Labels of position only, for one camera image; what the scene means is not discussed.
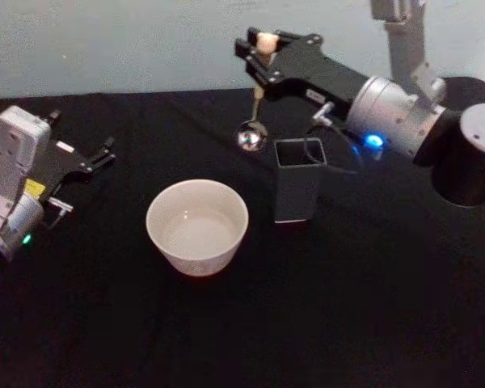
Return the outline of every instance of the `blue led light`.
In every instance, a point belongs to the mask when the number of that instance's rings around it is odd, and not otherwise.
[[[378,135],[366,135],[365,137],[365,146],[368,146],[369,148],[378,150],[382,148],[384,144],[385,142]]]

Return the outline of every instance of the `yellow warning label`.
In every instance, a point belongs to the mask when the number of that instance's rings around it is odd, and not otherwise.
[[[45,189],[46,187],[43,184],[37,183],[34,180],[27,179],[27,182],[25,183],[25,192],[33,196],[36,200],[40,199],[40,196]]]

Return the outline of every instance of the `white label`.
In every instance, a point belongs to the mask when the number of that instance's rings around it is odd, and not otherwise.
[[[69,152],[69,153],[71,153],[71,154],[72,154],[72,153],[74,152],[74,150],[75,150],[75,148],[74,148],[73,146],[68,145],[68,144],[66,144],[66,143],[64,143],[64,142],[62,142],[62,141],[58,141],[58,142],[56,143],[56,146],[58,146],[58,147],[59,147],[59,148],[61,148],[62,150],[65,150],[66,152]]]
[[[317,103],[320,103],[322,105],[325,104],[325,97],[323,95],[320,95],[316,91],[307,89],[306,96],[312,99],[313,101],[316,101]]]

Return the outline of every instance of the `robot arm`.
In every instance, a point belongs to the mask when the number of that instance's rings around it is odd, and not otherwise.
[[[261,31],[249,28],[247,40],[236,40],[235,54],[245,60],[247,72],[265,90],[266,99],[300,97],[322,108],[323,115],[345,121],[353,136],[380,137],[413,163],[433,166],[433,187],[450,202],[483,203],[485,104],[465,112],[438,105],[445,83],[424,59],[424,2],[372,1],[372,5],[374,17],[386,20],[392,73],[398,83],[366,77],[325,57],[318,34],[275,32],[276,53],[265,65],[255,48]]]
[[[115,158],[110,152],[113,139],[92,158],[50,140],[51,125],[59,115],[55,111],[42,120],[14,106],[0,115],[0,268],[43,221],[46,206],[59,209],[50,227],[73,210],[53,197],[64,181],[86,179]]]

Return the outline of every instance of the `green led light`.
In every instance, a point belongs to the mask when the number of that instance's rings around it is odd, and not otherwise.
[[[25,237],[23,238],[22,243],[23,243],[23,245],[25,245],[25,244],[29,244],[29,242],[30,242],[31,240],[32,240],[32,234],[28,234],[27,236],[25,236]]]

